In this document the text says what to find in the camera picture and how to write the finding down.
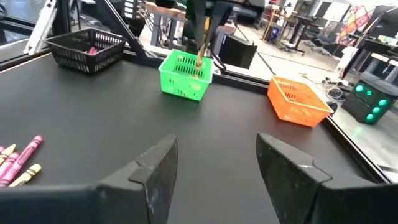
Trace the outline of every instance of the black stand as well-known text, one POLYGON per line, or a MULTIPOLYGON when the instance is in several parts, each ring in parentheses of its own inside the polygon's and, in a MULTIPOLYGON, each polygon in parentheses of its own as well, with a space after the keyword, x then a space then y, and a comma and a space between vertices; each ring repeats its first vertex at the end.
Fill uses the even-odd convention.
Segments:
POLYGON ((305 31, 308 28, 308 25, 312 22, 312 19, 302 17, 302 16, 297 16, 297 19, 298 19, 298 23, 294 27, 294 31, 293 31, 292 37, 289 40, 289 43, 294 44, 295 40, 297 39, 297 36, 298 36, 298 40, 296 41, 296 44, 294 46, 287 45, 286 48, 289 50, 294 50, 296 52, 301 52, 302 56, 304 56, 305 51, 300 50, 299 45, 300 45, 301 40, 303 39, 303 35, 304 35, 305 31), (304 25, 304 28, 303 28, 303 31, 301 32, 301 34, 299 35, 300 28, 302 25, 304 25))
POLYGON ((70 15, 69 15, 69 1, 58 0, 57 5, 57 15, 55 16, 52 34, 62 35, 70 33, 70 15))

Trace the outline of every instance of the black table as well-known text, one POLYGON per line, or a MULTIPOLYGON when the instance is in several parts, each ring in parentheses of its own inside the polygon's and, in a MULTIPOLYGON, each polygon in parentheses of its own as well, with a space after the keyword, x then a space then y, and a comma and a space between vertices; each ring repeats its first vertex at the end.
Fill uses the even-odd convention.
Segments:
POLYGON ((120 62, 89 77, 51 55, 0 76, 0 143, 44 143, 31 184, 103 179, 174 133, 178 176, 169 223, 278 223, 261 178, 256 134, 269 133, 360 176, 326 129, 279 121, 266 94, 211 84, 200 103, 160 91, 159 71, 120 62))

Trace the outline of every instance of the office chair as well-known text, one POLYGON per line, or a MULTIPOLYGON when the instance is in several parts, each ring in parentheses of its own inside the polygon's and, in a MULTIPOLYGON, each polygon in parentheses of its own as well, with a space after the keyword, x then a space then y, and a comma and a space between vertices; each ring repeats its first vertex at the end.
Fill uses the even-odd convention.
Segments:
POLYGON ((320 47, 312 47, 312 51, 320 52, 323 55, 331 56, 329 51, 325 50, 323 46, 337 43, 338 36, 343 28, 343 23, 330 21, 329 24, 321 30, 317 37, 317 41, 321 43, 320 47))
POLYGON ((328 23, 327 19, 324 18, 315 18, 314 21, 310 24, 309 28, 305 31, 305 35, 309 38, 309 40, 304 42, 304 45, 309 47, 316 47, 316 45, 311 41, 316 39, 323 30, 323 28, 328 23))
POLYGON ((305 31, 305 36, 306 36, 306 38, 308 38, 308 40, 304 41, 304 45, 309 46, 309 47, 316 47, 316 45, 311 40, 318 37, 321 30, 318 27, 314 27, 314 28, 316 28, 318 30, 311 29, 311 27, 310 27, 309 29, 307 29, 305 31))

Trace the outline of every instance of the green light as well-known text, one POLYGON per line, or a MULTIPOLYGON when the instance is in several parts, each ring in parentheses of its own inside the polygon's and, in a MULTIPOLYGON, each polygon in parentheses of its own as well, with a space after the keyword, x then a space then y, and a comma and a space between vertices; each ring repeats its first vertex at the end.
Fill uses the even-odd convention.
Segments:
POLYGON ((364 90, 364 88, 363 88, 362 85, 358 85, 358 86, 355 88, 355 91, 357 91, 357 92, 362 92, 363 90, 364 90))
POLYGON ((372 112, 373 112, 373 113, 378 113, 378 112, 380 112, 380 107, 377 106, 377 107, 373 108, 372 112))
POLYGON ((384 106, 387 104, 387 100, 381 100, 379 101, 379 106, 384 106))
POLYGON ((372 121, 373 119, 374 119, 373 114, 369 114, 369 115, 367 115, 367 117, 366 117, 366 121, 372 121))

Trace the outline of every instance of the floor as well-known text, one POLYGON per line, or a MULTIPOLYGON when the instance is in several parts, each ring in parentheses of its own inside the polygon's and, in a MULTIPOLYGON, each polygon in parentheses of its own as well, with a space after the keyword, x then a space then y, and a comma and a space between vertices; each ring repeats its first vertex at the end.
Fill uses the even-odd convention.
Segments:
MULTIPOLYGON (((11 16, 36 21, 44 0, 0 0, 0 3, 7 7, 11 16)), ((300 49, 306 51, 305 56, 284 52, 261 41, 261 30, 244 26, 239 26, 239 28, 249 40, 254 41, 258 46, 257 51, 259 55, 256 54, 254 56, 248 70, 233 66, 228 66, 229 69, 270 80, 272 72, 262 60, 263 58, 276 75, 308 83, 321 98, 325 101, 330 100, 326 97, 322 86, 315 85, 314 83, 322 81, 325 77, 338 80, 339 74, 335 72, 338 64, 337 59, 312 52, 303 44, 300 45, 300 49), (300 73, 306 73, 308 78, 300 76, 300 73)), ((235 35, 243 37, 242 33, 236 31, 235 35)), ((25 38, 24 36, 8 31, 4 32, 4 36, 7 42, 25 38)), ((155 50, 155 48, 149 45, 150 36, 151 31, 146 27, 142 31, 140 40, 146 47, 155 50)), ((355 82, 358 80, 358 76, 349 74, 347 79, 349 82, 355 82)), ((357 123, 345 110, 338 109, 333 119, 374 162, 380 166, 391 168, 386 173, 398 182, 398 172, 394 172, 394 169, 398 170, 398 148, 394 147, 398 130, 398 116, 388 112, 377 125, 367 126, 357 123)))

